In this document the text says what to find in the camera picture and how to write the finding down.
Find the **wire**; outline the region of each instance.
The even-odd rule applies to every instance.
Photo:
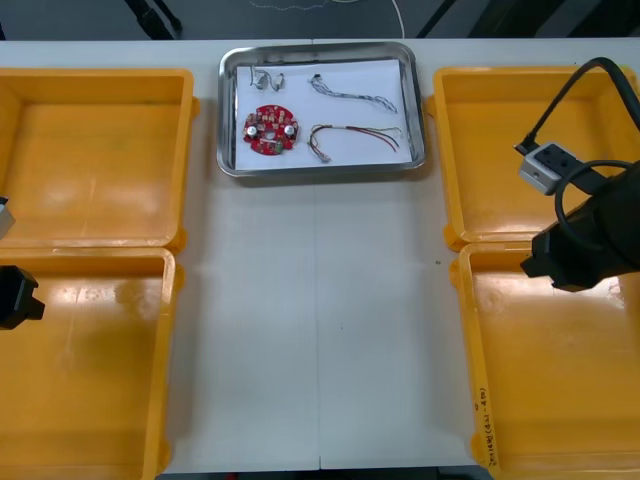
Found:
[[[580,175],[584,171],[589,170],[591,167],[608,166],[608,167],[619,167],[619,168],[628,169],[631,167],[631,165],[632,165],[631,163],[623,162],[621,160],[593,160],[591,162],[585,162],[582,165],[578,165],[576,168],[571,170],[565,177],[563,177],[558,182],[558,186],[556,188],[555,204],[554,204],[555,210],[556,210],[556,217],[558,218],[558,224],[560,225],[560,228],[564,231],[567,237],[571,239],[573,243],[581,246],[586,250],[591,250],[594,252],[604,250],[603,245],[585,240],[584,237],[579,235],[569,223],[569,220],[567,219],[567,215],[564,212],[564,207],[562,205],[562,198],[564,196],[564,191],[566,190],[567,186],[571,183],[571,181],[574,178],[576,178],[578,175]]]
[[[353,93],[334,92],[327,86],[326,83],[324,83],[324,81],[322,80],[322,76],[319,73],[316,73],[311,78],[310,82],[314,90],[323,95],[328,95],[330,97],[336,97],[336,98],[353,98],[356,100],[365,100],[367,102],[371,102],[373,104],[379,105],[389,112],[398,113],[398,109],[396,108],[396,106],[384,97],[380,97],[380,96],[372,97],[371,95],[356,95]]]
[[[395,138],[393,138],[391,135],[388,135],[388,134],[384,133],[384,132],[387,132],[387,131],[397,131],[397,132],[399,132],[399,135],[402,136],[402,130],[400,130],[398,127],[373,128],[373,127],[354,127],[352,125],[347,125],[347,126],[314,125],[311,128],[311,133],[309,134],[309,141],[307,143],[308,143],[309,147],[311,147],[311,150],[313,151],[313,153],[315,153],[318,156],[318,158],[320,159],[320,161],[322,163],[329,163],[331,161],[331,157],[320,150],[320,143],[318,142],[318,139],[316,138],[316,134],[319,131],[325,130],[325,129],[351,130],[351,131],[354,131],[354,132],[364,133],[366,135],[371,135],[372,137],[376,137],[376,138],[382,140],[387,145],[389,145],[394,152],[397,152],[398,151],[397,149],[400,148],[400,144],[398,143],[398,141]]]
[[[609,77],[611,77],[611,81],[618,90],[618,93],[622,98],[622,102],[627,108],[627,111],[629,112],[633,123],[635,123],[638,130],[640,130],[640,101],[638,101],[638,97],[636,97],[636,94],[633,91],[633,87],[629,83],[629,80],[627,80],[627,77],[624,76],[624,73],[622,72],[622,70],[620,70],[620,67],[618,67],[618,65],[616,65],[612,60],[605,57],[596,57],[582,65],[571,75],[571,77],[569,77],[567,83],[560,89],[560,92],[558,92],[551,104],[547,107],[547,110],[542,114],[542,117],[540,117],[538,123],[536,123],[536,125],[533,127],[533,130],[531,130],[531,132],[529,132],[527,136],[524,137],[521,145],[523,145],[525,148],[529,148],[535,143],[538,130],[540,130],[542,125],[544,125],[544,122],[547,121],[547,118],[549,118],[549,115],[551,115],[553,109],[556,108],[558,103],[560,103],[560,101],[564,98],[571,87],[573,87],[574,83],[576,83],[578,79],[582,77],[582,75],[596,67],[602,68],[609,74]]]
[[[396,14],[398,15],[398,23],[400,23],[400,32],[402,34],[401,38],[405,38],[405,35],[404,35],[404,21],[402,20],[402,13],[400,13],[400,8],[398,7],[398,4],[396,3],[396,0],[391,0],[391,3],[393,3],[393,7],[396,9]]]

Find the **white paper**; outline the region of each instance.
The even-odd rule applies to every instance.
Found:
[[[242,132],[247,115],[255,113],[256,108],[275,104],[293,113],[300,126],[298,139],[293,150],[284,150],[282,155],[267,156],[251,150],[242,135],[236,134],[237,170],[411,162],[397,60],[260,68],[269,72],[274,80],[279,73],[283,73],[285,86],[278,92],[271,87],[258,90],[250,85],[250,67],[239,67],[236,132]],[[316,73],[322,75],[324,83],[334,92],[385,97],[398,109],[398,113],[386,111],[365,100],[335,98],[318,93],[310,83]],[[394,136],[400,148],[394,152],[383,141],[362,133],[325,130],[316,135],[320,150],[331,157],[331,162],[324,164],[306,144],[311,128],[316,124],[398,127],[402,131],[401,136],[396,132],[386,133]]]

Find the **red circuit board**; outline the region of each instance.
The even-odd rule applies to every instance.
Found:
[[[284,129],[293,126],[295,133],[287,136]],[[247,133],[249,127],[256,127],[258,133],[251,137]],[[293,113],[279,105],[265,105],[256,109],[247,117],[242,130],[245,142],[251,144],[251,149],[262,155],[280,155],[283,150],[291,150],[298,137],[298,122]]]

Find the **table surface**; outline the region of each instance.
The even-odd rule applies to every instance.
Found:
[[[473,463],[465,350],[432,156],[402,179],[243,186],[216,165],[218,63],[299,41],[0,42],[3,66],[184,67],[202,110],[186,193],[168,472]],[[640,39],[406,40],[422,96],[442,66],[640,71]]]

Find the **floor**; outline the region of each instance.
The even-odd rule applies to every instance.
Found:
[[[165,0],[182,38],[399,38],[391,0]],[[415,37],[442,0],[396,0]],[[561,37],[599,0],[567,0],[538,36]],[[457,0],[430,37],[466,37],[489,0]],[[2,0],[8,40],[145,40],[124,0]]]

